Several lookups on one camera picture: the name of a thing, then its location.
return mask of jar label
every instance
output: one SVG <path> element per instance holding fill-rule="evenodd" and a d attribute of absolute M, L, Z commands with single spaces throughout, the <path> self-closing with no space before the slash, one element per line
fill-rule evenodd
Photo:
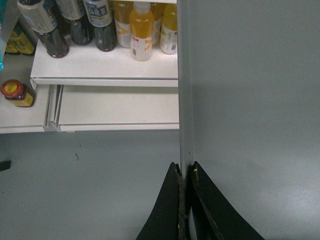
<path fill-rule="evenodd" d="M 130 24 L 124 24 L 115 20 L 115 28 L 119 44 L 124 48 L 130 48 Z"/>
<path fill-rule="evenodd" d="M 175 54 L 178 50 L 178 32 L 162 25 L 160 47 L 166 54 Z"/>
<path fill-rule="evenodd" d="M 27 93 L 25 98 L 23 100 L 9 100 L 17 107 L 30 107 L 32 105 L 32 102 L 34 101 L 34 98 Z"/>
<path fill-rule="evenodd" d="M 68 20 L 78 20 L 85 14 L 83 0 L 55 0 L 61 15 Z"/>
<path fill-rule="evenodd" d="M 16 91 L 18 88 L 18 85 L 15 82 L 9 82 L 5 85 L 4 90 L 8 93 L 11 94 L 14 91 Z"/>
<path fill-rule="evenodd" d="M 159 38 L 160 38 L 160 27 L 161 27 L 161 23 L 162 23 L 162 18 L 160 18 L 159 20 L 155 20 L 154 24 L 153 24 L 153 42 L 152 44 L 155 45 Z"/>
<path fill-rule="evenodd" d="M 52 13 L 50 1 L 42 0 L 32 6 L 18 2 L 17 5 L 27 23 L 37 33 L 46 34 L 56 28 L 57 20 Z"/>
<path fill-rule="evenodd" d="M 152 55 L 152 35 L 147 38 L 131 38 L 131 56 L 138 61 L 146 61 Z"/>
<path fill-rule="evenodd" d="M 109 9 L 108 2 L 100 1 L 85 1 L 85 10 L 90 23 L 95 27 L 106 27 L 112 21 L 112 13 Z"/>

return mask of white bottle cap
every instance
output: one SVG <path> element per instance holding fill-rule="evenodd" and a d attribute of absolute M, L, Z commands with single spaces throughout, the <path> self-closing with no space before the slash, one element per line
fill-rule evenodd
<path fill-rule="evenodd" d="M 138 14 L 147 14 L 150 11 L 150 2 L 135 1 L 133 7 Z"/>

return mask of bottle cap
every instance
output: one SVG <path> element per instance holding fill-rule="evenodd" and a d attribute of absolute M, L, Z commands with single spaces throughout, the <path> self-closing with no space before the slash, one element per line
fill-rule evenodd
<path fill-rule="evenodd" d="M 24 89 L 24 86 L 18 80 L 10 79 L 1 86 L 1 93 L 8 98 L 18 97 Z"/>
<path fill-rule="evenodd" d="M 150 11 L 150 2 L 135 1 L 133 7 L 138 14 L 147 14 Z"/>

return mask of bottle label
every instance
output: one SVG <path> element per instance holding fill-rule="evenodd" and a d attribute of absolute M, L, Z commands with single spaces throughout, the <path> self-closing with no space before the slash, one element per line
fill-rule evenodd
<path fill-rule="evenodd" d="M 131 33 L 130 24 L 124 24 L 115 21 L 116 36 L 118 38 L 119 44 L 124 48 L 130 48 Z"/>
<path fill-rule="evenodd" d="M 49 33 L 57 26 L 57 20 L 52 13 L 49 3 L 46 0 L 42 0 L 32 6 L 22 5 L 20 2 L 17 3 L 25 20 L 37 33 Z"/>
<path fill-rule="evenodd" d="M 10 37 L 8 43 L 5 46 L 5 52 L 8 54 L 19 54 L 19 50 L 16 48 L 16 44 Z"/>
<path fill-rule="evenodd" d="M 16 45 L 16 48 L 22 54 L 32 55 L 35 51 L 35 47 L 32 45 L 27 36 L 21 31 L 19 27 L 16 27 L 11 34 L 11 38 Z"/>
<path fill-rule="evenodd" d="M 178 50 L 178 32 L 162 25 L 160 47 L 166 54 L 175 54 Z"/>
<path fill-rule="evenodd" d="M 152 36 L 147 38 L 131 38 L 131 56 L 138 61 L 146 61 L 152 55 Z"/>
<path fill-rule="evenodd" d="M 162 18 L 154 21 L 153 24 L 153 45 L 155 45 L 160 38 L 160 28 L 161 28 Z"/>
<path fill-rule="evenodd" d="M 85 1 L 85 10 L 90 23 L 95 27 L 106 27 L 112 22 L 112 13 L 107 1 Z"/>
<path fill-rule="evenodd" d="M 82 0 L 55 0 L 61 15 L 68 20 L 78 20 L 85 14 L 85 5 Z"/>

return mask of dark brown bottle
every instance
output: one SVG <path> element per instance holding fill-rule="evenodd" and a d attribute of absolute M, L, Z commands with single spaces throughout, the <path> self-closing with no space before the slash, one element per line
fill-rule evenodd
<path fill-rule="evenodd" d="M 18 0 L 17 5 L 51 57 L 62 58 L 68 54 L 69 45 L 57 28 L 50 1 Z"/>
<path fill-rule="evenodd" d="M 93 39 L 93 27 L 90 24 L 82 0 L 56 0 L 67 24 L 71 39 L 75 44 L 87 45 Z"/>
<path fill-rule="evenodd" d="M 117 32 L 115 20 L 106 0 L 83 0 L 86 14 L 94 26 L 96 47 L 109 52 L 117 45 Z"/>

